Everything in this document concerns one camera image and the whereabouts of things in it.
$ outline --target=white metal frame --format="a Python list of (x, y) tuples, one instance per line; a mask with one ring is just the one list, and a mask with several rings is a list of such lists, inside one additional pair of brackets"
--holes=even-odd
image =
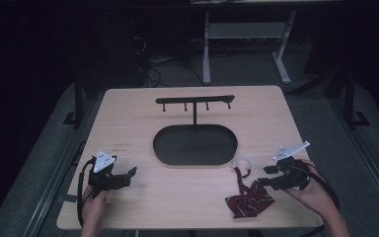
[(202, 57), (202, 81), (211, 83), (208, 45), (210, 39), (281, 39), (278, 51), (272, 53), (279, 76), (284, 84), (289, 84), (290, 78), (282, 62), (296, 11), (291, 11), (286, 22), (277, 23), (210, 23), (209, 13), (205, 13), (204, 25), (204, 55)]

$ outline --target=table leg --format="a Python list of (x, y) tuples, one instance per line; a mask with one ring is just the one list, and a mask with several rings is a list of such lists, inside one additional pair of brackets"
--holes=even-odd
[(204, 55), (202, 56), (202, 82), (204, 84), (210, 84), (210, 61), (208, 59), (208, 38), (209, 38), (209, 13), (205, 13), (204, 24)]
[(290, 16), (288, 17), (288, 21), (285, 24), (285, 28), (282, 33), (281, 46), (279, 47), (278, 51), (272, 53), (273, 60), (275, 61), (276, 68), (278, 69), (278, 72), (279, 72), (279, 76), (281, 77), (281, 80), (284, 84), (291, 83), (290, 78), (288, 77), (288, 73), (285, 70), (284, 63), (282, 62), (282, 55), (284, 54), (285, 46), (287, 45), (288, 38), (291, 33), (291, 28), (294, 22), (295, 14), (296, 14), (296, 11), (294, 10), (290, 12)]
[(75, 129), (81, 124), (83, 118), (83, 99), (82, 99), (82, 82), (80, 73), (75, 78), (75, 113), (69, 113), (63, 124), (74, 124)]

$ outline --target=metal stand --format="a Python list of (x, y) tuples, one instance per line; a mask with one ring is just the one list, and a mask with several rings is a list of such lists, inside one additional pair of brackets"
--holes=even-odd
[(278, 51), (272, 53), (276, 68), (284, 84), (290, 78), (282, 62), (285, 46), (291, 33), (296, 11), (291, 11), (286, 22), (276, 23), (210, 23), (209, 13), (205, 13), (204, 55), (202, 57), (203, 83), (210, 84), (210, 62), (208, 58), (209, 39), (282, 39)]
[(350, 71), (348, 72), (345, 87), (345, 104), (344, 104), (344, 117), (346, 122), (349, 124), (350, 128), (355, 129), (357, 126), (370, 125), (363, 112), (356, 112), (359, 120), (353, 119), (353, 96), (354, 96), (354, 85), (353, 76)]
[(83, 118), (83, 100), (82, 100), (82, 84), (79, 73), (75, 79), (75, 113), (67, 114), (63, 124), (74, 124), (75, 129), (79, 126)]
[[(310, 82), (304, 84), (303, 86), (301, 87), (298, 87), (292, 91), (289, 91), (289, 92), (286, 92), (285, 95), (300, 95), (300, 94), (303, 94), (304, 92), (308, 91), (309, 89), (312, 89), (313, 87), (319, 85), (320, 83), (328, 80), (328, 79), (333, 79), (335, 76), (339, 75), (342, 71), (342, 68), (340, 67), (336, 67), (330, 71), (328, 71), (327, 73), (323, 74), (323, 75), (320, 75), (318, 76), (317, 78), (311, 80)], [(326, 93), (328, 95), (328, 93), (330, 93), (329, 91), (332, 91), (334, 89), (327, 89)]]

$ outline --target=human hand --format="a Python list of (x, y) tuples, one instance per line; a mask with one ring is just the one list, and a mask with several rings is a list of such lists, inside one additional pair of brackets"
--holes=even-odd
[(88, 186), (82, 195), (84, 224), (81, 237), (98, 236), (104, 226), (103, 214), (109, 192), (101, 191), (96, 197), (92, 197), (92, 191), (93, 188)]
[[(322, 179), (319, 172), (315, 169), (314, 162), (303, 159), (301, 161), (308, 164), (311, 173)], [(328, 236), (349, 237), (349, 231), (347, 230), (343, 216), (338, 211), (331, 196), (316, 180), (311, 178), (309, 185), (302, 191), (296, 189), (284, 191), (322, 217)]]
[[(303, 159), (301, 159), (301, 161), (308, 164), (311, 173), (322, 179), (317, 170), (314, 168), (314, 162)], [(333, 210), (337, 210), (334, 201), (328, 192), (312, 178), (310, 178), (309, 185), (302, 191), (296, 189), (287, 189), (284, 191), (303, 203), (307, 208), (321, 216)]]

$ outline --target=black mug rack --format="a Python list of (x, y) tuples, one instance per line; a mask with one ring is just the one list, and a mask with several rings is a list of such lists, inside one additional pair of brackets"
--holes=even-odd
[(160, 98), (157, 104), (192, 104), (193, 123), (170, 125), (162, 128), (153, 139), (153, 148), (160, 161), (168, 165), (222, 165), (236, 153), (238, 141), (229, 128), (219, 124), (197, 124), (197, 104), (223, 102), (231, 109), (235, 96)]

